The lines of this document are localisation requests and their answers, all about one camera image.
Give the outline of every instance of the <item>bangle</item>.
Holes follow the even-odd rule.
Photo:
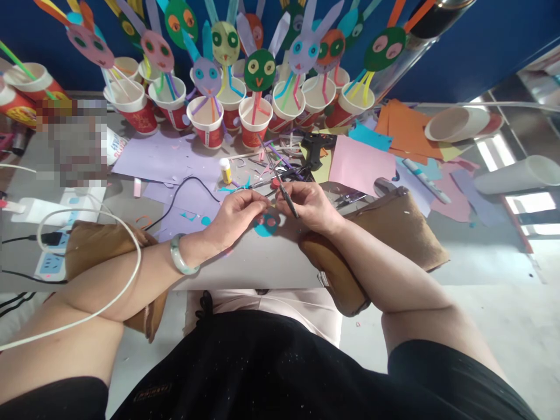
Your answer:
[[[173,260],[175,267],[182,274],[186,274],[186,275],[195,274],[200,269],[200,265],[195,268],[190,268],[185,263],[185,261],[183,261],[181,253],[179,252],[179,240],[183,236],[185,236],[184,233],[178,233],[175,236],[173,236],[173,239],[171,239],[171,259]]]

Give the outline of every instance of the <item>floor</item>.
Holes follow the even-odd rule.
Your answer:
[[[445,286],[474,318],[511,385],[541,420],[560,420],[560,241],[533,241],[542,284]],[[109,394],[110,417],[133,386],[182,338],[184,292],[170,293],[152,345],[127,330]],[[374,307],[342,324],[341,349],[364,368],[386,372],[387,354]]]

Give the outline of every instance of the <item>hand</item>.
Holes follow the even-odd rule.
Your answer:
[[[317,183],[283,183],[301,220],[322,235],[329,236],[342,229],[345,220],[332,206],[323,189]],[[286,216],[293,217],[282,192],[276,192],[276,207]]]
[[[229,248],[270,205],[268,198],[254,190],[228,195],[216,218],[203,230],[206,240],[217,247],[218,252]]]

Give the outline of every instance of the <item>woman's left hand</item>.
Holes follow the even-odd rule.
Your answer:
[[[249,224],[270,205],[268,198],[254,190],[243,190],[228,195],[223,200],[216,218],[203,231],[206,240],[214,244],[220,252],[229,248]]]

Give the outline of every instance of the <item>table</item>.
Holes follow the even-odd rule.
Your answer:
[[[118,134],[125,136],[133,134],[131,127],[118,114],[108,114],[107,125]],[[46,142],[41,141],[41,136],[37,134],[33,138],[22,159],[22,166],[36,169],[52,167],[53,151],[47,147]],[[218,151],[207,150],[200,144],[199,151],[217,158],[247,153],[240,139],[234,146],[226,146]],[[484,166],[476,148],[466,151],[463,156]],[[236,162],[232,164],[234,177],[243,175],[239,178],[240,182],[247,180],[244,171],[252,170],[252,164],[248,160],[246,162],[247,167],[241,169],[236,168]],[[37,181],[33,174],[18,170],[13,177],[8,194],[16,201],[19,197],[37,197],[58,202],[63,189],[59,187],[56,174],[49,178],[49,180]],[[107,188],[104,203],[123,220],[134,223],[134,220],[144,214],[152,220],[162,215],[163,204],[146,198],[133,198],[131,178],[111,174],[107,182],[111,183],[111,186]],[[325,183],[323,188],[332,200],[348,190],[342,185],[333,183]],[[269,191],[268,187],[259,189],[262,193]],[[344,212],[354,211],[358,206],[365,204],[366,202],[360,202],[347,206]],[[3,240],[35,234],[36,225],[12,224],[9,222],[10,215],[2,216]],[[305,231],[305,227],[298,220],[287,219],[283,215],[278,215],[278,218],[280,223],[275,235],[260,237],[253,229],[249,229],[234,246],[231,255],[207,261],[196,276],[175,284],[175,290],[321,287],[317,279],[317,270],[297,245],[297,240]],[[532,259],[524,254],[523,242],[509,221],[487,228],[478,221],[474,213],[472,219],[475,222],[474,227],[470,227],[467,223],[457,223],[436,212],[429,215],[429,226],[451,256],[450,262],[433,273],[437,281],[444,285],[538,282]],[[113,220],[102,215],[99,222],[113,223]],[[1,265],[5,270],[32,274],[39,256],[40,249],[36,243],[16,242],[2,247]],[[59,287],[35,283],[6,273],[0,275],[0,292],[51,291]]]

